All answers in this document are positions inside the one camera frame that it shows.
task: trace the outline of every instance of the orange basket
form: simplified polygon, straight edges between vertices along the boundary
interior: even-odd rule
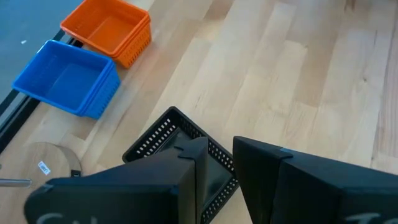
[[[61,28],[129,68],[151,42],[148,12],[120,0],[85,0]]]

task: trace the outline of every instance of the mesh holes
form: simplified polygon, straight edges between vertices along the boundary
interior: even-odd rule
[[[192,138],[203,137],[204,135],[201,131],[198,131],[194,126],[188,123],[185,119],[181,118],[182,129]],[[227,155],[224,150],[221,150],[211,139],[209,139],[208,153],[215,158],[220,164],[224,166],[225,169],[233,173],[233,161],[229,155]]]
[[[158,124],[152,134],[146,136],[141,141],[139,150],[136,151],[138,157],[147,157],[157,152],[158,148],[163,145],[167,138],[176,130],[176,126],[172,124],[169,118]]]
[[[130,67],[140,56],[140,54],[149,45],[151,40],[150,26],[147,26],[141,33],[134,38],[134,40],[127,46],[127,49],[122,54],[122,62],[127,63],[127,67]]]
[[[106,109],[109,102],[112,100],[112,97],[118,89],[119,84],[120,81],[116,80],[116,82],[114,82],[114,80],[111,79],[110,75],[108,79],[104,82],[105,86],[102,87],[93,102],[90,103],[87,114],[94,113],[99,118],[104,113],[104,110]]]
[[[205,208],[201,215],[201,223],[209,223],[218,211],[224,206],[228,199],[234,194],[238,188],[238,180],[231,178],[229,182],[221,189],[216,198]]]

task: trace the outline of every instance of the black mesh basket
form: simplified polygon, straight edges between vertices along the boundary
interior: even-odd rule
[[[125,163],[150,156],[182,141],[197,137],[208,138],[207,196],[203,205],[201,223],[209,223],[239,187],[232,154],[218,144],[204,130],[187,118],[179,109],[170,107],[123,154]]]

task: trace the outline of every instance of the hardwood plank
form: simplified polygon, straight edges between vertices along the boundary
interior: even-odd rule
[[[75,119],[75,123],[72,124],[69,133],[77,138],[85,140],[93,130],[96,122],[96,120],[91,118]]]
[[[292,102],[280,145],[305,152],[316,115],[317,108],[296,101]]]
[[[254,128],[262,111],[267,110],[264,104],[267,103],[265,99],[269,93],[272,71],[278,61],[278,55],[283,52],[294,14],[295,6],[283,3],[275,5],[223,131],[222,142],[228,149],[232,147],[233,136],[256,135]],[[264,126],[256,131],[264,132],[264,128],[273,127]]]
[[[165,22],[166,15],[180,2],[181,0],[155,0],[148,10],[152,30],[156,31]]]
[[[311,153],[370,166],[395,6],[357,2],[355,11],[345,14],[310,137]]]
[[[201,21],[196,37],[214,41],[234,0],[214,0]]]
[[[74,119],[78,119],[75,115],[62,111],[58,108],[51,107],[43,120],[31,132],[26,144],[34,142],[49,142],[58,144],[63,136],[67,133]]]
[[[286,119],[287,117],[284,114],[270,109],[262,110],[254,127],[253,139],[280,145]]]
[[[311,0],[296,4],[296,19],[287,39],[306,46],[308,52],[294,98],[317,107],[344,13],[344,1]]]
[[[106,150],[99,159],[101,165],[111,167],[114,161],[121,161],[122,154],[139,137],[141,129],[192,41],[198,24],[197,21],[186,19],[178,25],[165,48],[161,50],[158,61],[147,74],[141,89],[130,102],[116,132],[111,136],[111,141],[106,145]]]
[[[288,114],[306,54],[307,49],[301,44],[288,40],[284,42],[267,94],[267,104],[271,110]]]
[[[207,40],[193,38],[175,69],[155,108],[152,110],[141,134],[170,106],[180,107],[189,91],[211,44]]]
[[[398,94],[398,18],[395,18],[394,36],[391,40],[389,60],[384,79],[384,89],[382,94],[381,109],[377,122],[376,138],[371,167],[386,172],[398,174],[398,126],[396,114],[398,104],[396,96]]]
[[[200,21],[206,16],[213,1],[214,0],[183,0],[180,5],[182,11],[179,14],[186,18]]]
[[[70,133],[66,133],[58,144],[72,150],[77,158],[81,160],[86,153],[86,142],[84,139],[78,138]]]
[[[95,168],[93,169],[93,171],[91,171],[91,173],[96,174],[98,172],[102,172],[104,170],[107,170],[109,168],[103,167],[100,164],[95,165]]]
[[[233,3],[182,104],[184,111],[214,138],[221,139],[220,130],[227,122],[263,33],[259,29],[265,28],[266,23],[258,16],[265,5],[264,1]]]

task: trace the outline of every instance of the black metal frame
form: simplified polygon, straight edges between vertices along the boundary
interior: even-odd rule
[[[60,40],[65,35],[63,30],[59,30],[54,36],[53,40]],[[76,47],[81,47],[83,44],[74,38],[68,41],[68,44]],[[10,104],[16,99],[19,92],[17,90],[11,90],[7,97],[0,104],[0,115],[2,115],[10,106]],[[26,122],[29,116],[39,105],[40,101],[33,99],[30,96],[25,96],[24,99],[18,104],[18,106],[12,111],[7,117],[5,122],[0,126],[0,153],[7,147],[13,137],[20,130],[22,125]]]

